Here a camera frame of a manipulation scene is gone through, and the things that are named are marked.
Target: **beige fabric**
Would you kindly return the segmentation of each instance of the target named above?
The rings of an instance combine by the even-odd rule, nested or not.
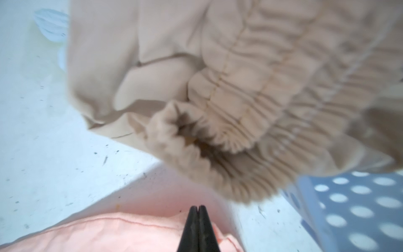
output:
[[[70,100],[93,132],[236,201],[374,153],[367,168],[393,170],[402,110],[386,104],[401,100],[379,93],[402,78],[402,11],[394,0],[72,0]]]

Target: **fabric seam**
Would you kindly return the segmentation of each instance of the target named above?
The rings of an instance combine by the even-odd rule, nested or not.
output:
[[[221,80],[222,80],[222,75],[224,74],[225,70],[228,67],[228,62],[229,62],[229,57],[231,54],[231,51],[234,47],[237,46],[239,40],[241,39],[241,35],[244,33],[244,31],[247,28],[247,22],[249,20],[249,18],[252,16],[252,12],[255,10],[255,8],[257,6],[259,6],[260,4],[260,0],[258,0],[257,2],[254,1],[252,7],[249,9],[246,19],[245,19],[245,25],[242,27],[242,29],[239,31],[238,35],[236,36],[235,42],[232,44],[232,46],[230,48],[228,48],[227,54],[225,56],[225,61],[224,61],[224,65],[222,67],[221,72],[218,74],[218,78],[217,81],[214,82],[214,88],[213,90],[210,92],[208,99],[206,100],[206,107],[204,108],[203,112],[206,112],[206,110],[208,109],[208,102],[211,101],[211,98],[214,96],[215,92],[217,91],[217,89],[220,87],[221,85]]]

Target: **shirred fabric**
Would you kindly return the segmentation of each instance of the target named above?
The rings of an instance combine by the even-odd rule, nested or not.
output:
[[[402,11],[393,0],[73,0],[70,100],[90,130],[235,201],[300,175],[393,171],[403,92],[383,94],[403,77]]]

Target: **white polka dot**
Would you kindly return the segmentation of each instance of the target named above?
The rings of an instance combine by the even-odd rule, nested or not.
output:
[[[350,211],[358,217],[361,218],[371,218],[374,216],[374,212],[371,209],[363,207],[363,206],[353,206]]]
[[[360,233],[353,233],[349,235],[349,240],[354,246],[364,251],[374,251],[378,249],[376,241]]]
[[[332,194],[329,197],[331,200],[333,200],[334,202],[337,203],[343,203],[346,202],[348,200],[348,198],[345,195],[342,194]]]
[[[329,187],[327,185],[317,185],[315,186],[315,190],[318,192],[326,192],[329,190]]]
[[[393,179],[390,178],[385,178],[385,177],[379,177],[374,179],[374,183],[378,184],[378,185],[394,185],[396,184],[396,181],[394,181]]]
[[[339,178],[333,179],[333,183],[338,184],[338,185],[344,185],[344,184],[347,184],[348,182],[349,182],[349,180],[346,178],[339,177]]]
[[[369,173],[362,173],[360,171],[353,171],[351,174],[353,174],[356,177],[365,177],[369,175]]]
[[[351,188],[351,190],[356,194],[369,194],[372,192],[370,188],[363,185],[355,185]]]
[[[384,223],[379,226],[379,229],[390,238],[403,240],[403,227],[393,223]]]
[[[328,215],[326,221],[334,227],[344,227],[347,225],[346,220],[339,215]]]
[[[387,208],[399,208],[402,206],[400,201],[390,197],[379,197],[376,199],[376,202]]]

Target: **dirt speck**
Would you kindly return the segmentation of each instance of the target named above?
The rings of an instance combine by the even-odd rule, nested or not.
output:
[[[107,160],[108,160],[108,156],[105,156],[104,163],[102,164],[102,166],[104,166],[106,164]]]
[[[260,215],[262,215],[263,218],[266,219],[266,216],[264,216],[264,211],[262,210],[262,208],[260,206],[258,206],[258,210],[259,210]]]

